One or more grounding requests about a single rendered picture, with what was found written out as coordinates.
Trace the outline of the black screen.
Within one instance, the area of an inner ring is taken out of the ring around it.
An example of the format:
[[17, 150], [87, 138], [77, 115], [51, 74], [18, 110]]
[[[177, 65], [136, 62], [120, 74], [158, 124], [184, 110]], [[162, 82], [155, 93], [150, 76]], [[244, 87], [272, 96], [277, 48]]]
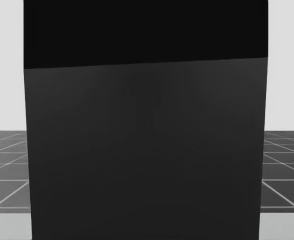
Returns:
[[23, 0], [32, 240], [259, 240], [268, 0]]

